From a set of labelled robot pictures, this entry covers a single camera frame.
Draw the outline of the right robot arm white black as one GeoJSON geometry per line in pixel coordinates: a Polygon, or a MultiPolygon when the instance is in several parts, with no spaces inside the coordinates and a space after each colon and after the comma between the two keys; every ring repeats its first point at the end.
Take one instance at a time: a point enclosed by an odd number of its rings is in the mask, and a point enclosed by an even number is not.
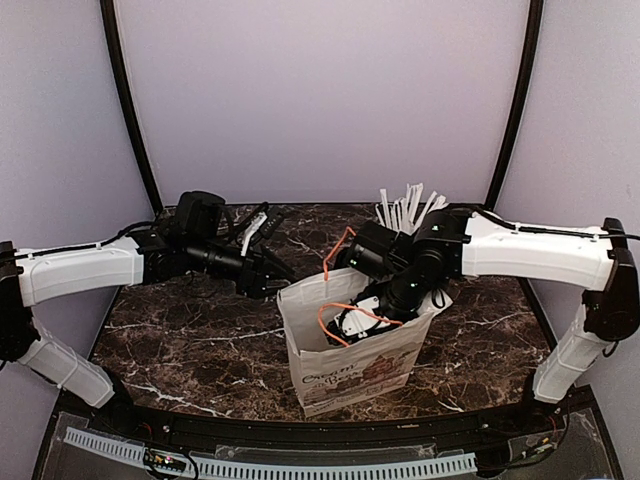
{"type": "Polygon", "coordinates": [[[477,204],[450,204],[427,213],[411,234],[368,221],[338,265],[374,280],[361,294],[379,316],[408,321],[428,293],[451,279],[511,276],[580,286],[582,300],[569,330],[536,369],[531,396],[510,413],[521,434],[534,432],[571,385],[607,346],[639,328],[639,282],[621,222],[561,228],[511,223],[477,204]]]}

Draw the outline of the white paper takeout bag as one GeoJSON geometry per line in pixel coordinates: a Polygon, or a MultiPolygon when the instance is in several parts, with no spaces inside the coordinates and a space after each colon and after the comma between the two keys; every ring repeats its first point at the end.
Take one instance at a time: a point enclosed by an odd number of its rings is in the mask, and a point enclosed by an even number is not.
{"type": "Polygon", "coordinates": [[[325,266],[278,293],[289,369],[307,417],[404,386],[432,320],[448,309],[445,247],[379,225],[363,227],[347,248],[349,267],[325,266]],[[354,300],[377,296],[382,314],[403,325],[353,345],[331,345],[327,323],[354,300]]]}

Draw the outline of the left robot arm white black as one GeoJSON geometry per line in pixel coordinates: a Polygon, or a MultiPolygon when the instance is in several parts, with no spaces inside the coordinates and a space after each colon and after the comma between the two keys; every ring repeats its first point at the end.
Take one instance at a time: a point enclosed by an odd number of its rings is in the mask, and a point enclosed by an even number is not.
{"type": "Polygon", "coordinates": [[[225,200],[190,191],[172,215],[141,221],[110,239],[44,250],[1,245],[1,362],[19,363],[87,405],[120,436],[141,427],[126,388],[114,375],[77,354],[38,323],[33,307],[47,300],[106,287],[152,285],[199,272],[230,280],[239,295],[275,294],[294,272],[260,245],[284,220],[261,203],[234,223],[225,200]]]}

